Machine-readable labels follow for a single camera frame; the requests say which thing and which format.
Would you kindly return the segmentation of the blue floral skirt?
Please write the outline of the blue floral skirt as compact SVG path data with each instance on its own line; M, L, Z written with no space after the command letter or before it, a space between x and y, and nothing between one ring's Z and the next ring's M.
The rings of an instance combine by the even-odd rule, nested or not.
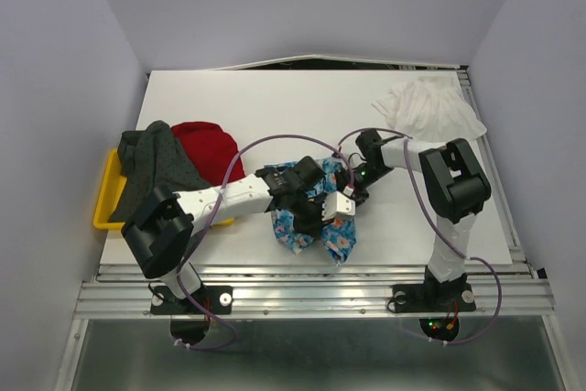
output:
M335 172L344 171L341 161L333 157L316 159L316 163L324 172L324 177L306 192L310 198L335 192ZM270 216L277 242L294 255L300 254L314 242L321 242L333 261L336 264L343 264L357 243L354 220L335 219L331 224L323 227L314 238L309 234L298 233L294 230L294 215L290 211L273 210Z

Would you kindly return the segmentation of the white pleated skirt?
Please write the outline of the white pleated skirt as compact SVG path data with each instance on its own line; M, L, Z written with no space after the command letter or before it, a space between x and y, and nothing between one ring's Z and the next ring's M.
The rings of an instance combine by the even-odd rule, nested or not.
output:
M373 102L389 128L420 141L474 141L486 126L464 99L459 82L440 76L419 76L392 86Z

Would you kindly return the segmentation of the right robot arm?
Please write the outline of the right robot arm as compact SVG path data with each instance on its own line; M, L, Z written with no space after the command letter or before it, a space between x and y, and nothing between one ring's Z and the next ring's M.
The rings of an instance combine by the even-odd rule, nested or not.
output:
M368 188L392 170L407 171L416 199L435 233L433 250L419 284L395 284L388 305L394 313L443 311L451 306L475 309L467 283L471 229L492 188L468 141L416 141L396 130L383 138L377 128L355 130L363 161L335 173L338 190L353 189L357 205L367 201Z

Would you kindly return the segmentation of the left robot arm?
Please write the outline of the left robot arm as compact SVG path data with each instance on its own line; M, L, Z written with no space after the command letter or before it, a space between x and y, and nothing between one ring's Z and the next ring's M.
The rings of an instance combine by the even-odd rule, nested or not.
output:
M122 228L144 277L163 282L182 311L203 303L202 283L188 264L192 237L201 238L212 225L238 217L285 210L293 215L294 230L319 235L331 223L327 197L309 191L325 177L311 157L288 168L266 167L242 179L205 190L173 192L154 189Z

